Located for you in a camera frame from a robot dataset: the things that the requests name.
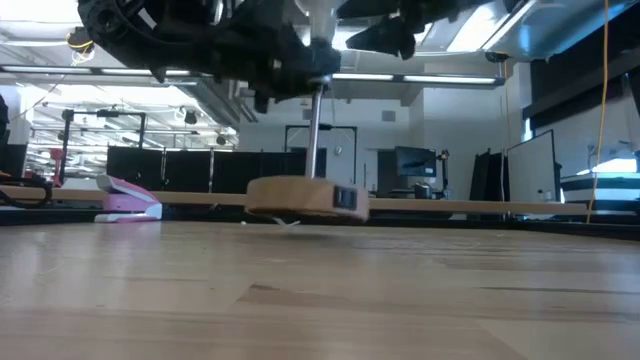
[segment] desk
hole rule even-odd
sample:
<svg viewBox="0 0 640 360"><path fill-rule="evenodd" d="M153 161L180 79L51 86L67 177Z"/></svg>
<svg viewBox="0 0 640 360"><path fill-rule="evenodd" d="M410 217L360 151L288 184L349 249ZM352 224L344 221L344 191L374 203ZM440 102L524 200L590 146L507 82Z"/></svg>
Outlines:
<svg viewBox="0 0 640 360"><path fill-rule="evenodd" d="M187 222L5 227L2 359L637 359L637 243Z"/></svg>

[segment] yellow cable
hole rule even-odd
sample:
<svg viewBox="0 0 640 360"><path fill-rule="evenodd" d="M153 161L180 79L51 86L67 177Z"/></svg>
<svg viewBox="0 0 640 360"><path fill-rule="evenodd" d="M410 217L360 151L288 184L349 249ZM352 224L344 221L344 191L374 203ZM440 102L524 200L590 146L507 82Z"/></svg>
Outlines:
<svg viewBox="0 0 640 360"><path fill-rule="evenodd" d="M607 116L607 90L609 89L609 0L604 0L604 83L602 87L602 111L600 115L600 133L598 134L598 152L596 155L596 168L600 165L600 154L602 152L602 133L604 132L604 120ZM598 172L594 172L593 191L591 201L589 201L589 212L587 213L587 224L591 224L591 213L593 203L596 200L596 190L598 189Z"/></svg>
<svg viewBox="0 0 640 360"><path fill-rule="evenodd" d="M82 49L84 47L91 46L91 44L93 44L93 41L87 41L86 43L84 43L82 45L72 45L72 44L67 43L67 45L69 45L70 48L74 48L74 49Z"/></svg>
<svg viewBox="0 0 640 360"><path fill-rule="evenodd" d="M72 45L69 43L69 38L71 37L71 34L67 34L66 40L67 40L67 45L69 45L70 48L74 48L74 49L82 49L83 47L88 47L91 46L91 44L93 44L93 40L89 40L84 44L81 45Z"/></svg>

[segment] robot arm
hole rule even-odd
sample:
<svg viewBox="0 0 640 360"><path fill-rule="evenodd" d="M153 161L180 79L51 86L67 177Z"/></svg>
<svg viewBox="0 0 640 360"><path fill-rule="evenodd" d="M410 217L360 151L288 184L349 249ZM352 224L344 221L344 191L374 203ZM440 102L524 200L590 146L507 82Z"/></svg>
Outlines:
<svg viewBox="0 0 640 360"><path fill-rule="evenodd" d="M255 90L256 111L265 113L269 99L311 94L318 89L314 80L340 71L340 52L326 38L333 31L312 33L311 45L305 46L292 24L283 21L285 1L291 0L79 0L78 12L87 35L124 65L150 69L160 82L172 67L212 74L219 81L246 81ZM413 34L424 31L425 24L455 18L489 0L305 1L312 25L382 16L347 45L408 59L415 51Z"/></svg>
<svg viewBox="0 0 640 360"><path fill-rule="evenodd" d="M263 113L270 98L312 93L311 79L340 70L340 52L305 46L281 21L284 0L205 2L81 0L78 12L89 37L124 65L161 82L170 67L247 81Z"/></svg>

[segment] red object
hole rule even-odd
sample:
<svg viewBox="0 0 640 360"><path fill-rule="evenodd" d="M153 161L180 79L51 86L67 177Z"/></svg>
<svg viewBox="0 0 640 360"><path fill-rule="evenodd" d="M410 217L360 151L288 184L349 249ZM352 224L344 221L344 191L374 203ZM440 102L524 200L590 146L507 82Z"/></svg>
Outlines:
<svg viewBox="0 0 640 360"><path fill-rule="evenodd" d="M56 162L55 169L53 170L53 186L62 187L62 183L60 182L60 163L65 157L64 151L61 149L51 149L49 154L51 154L51 158Z"/></svg>

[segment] black cable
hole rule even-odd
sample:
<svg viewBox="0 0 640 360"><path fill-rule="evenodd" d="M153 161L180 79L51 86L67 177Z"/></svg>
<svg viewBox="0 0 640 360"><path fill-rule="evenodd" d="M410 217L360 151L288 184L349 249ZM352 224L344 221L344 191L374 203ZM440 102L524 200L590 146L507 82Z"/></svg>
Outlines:
<svg viewBox="0 0 640 360"><path fill-rule="evenodd" d="M13 177L2 177L0 176L0 185L22 185L27 187L37 187L44 190L44 198L37 203L23 203L17 201L5 194L2 190L0 190L0 200L4 201L10 206L17 207L20 209L40 209L47 205L51 198L53 197L53 192L51 191L51 187L47 184L32 180L32 179L23 179L23 178L13 178Z"/></svg>

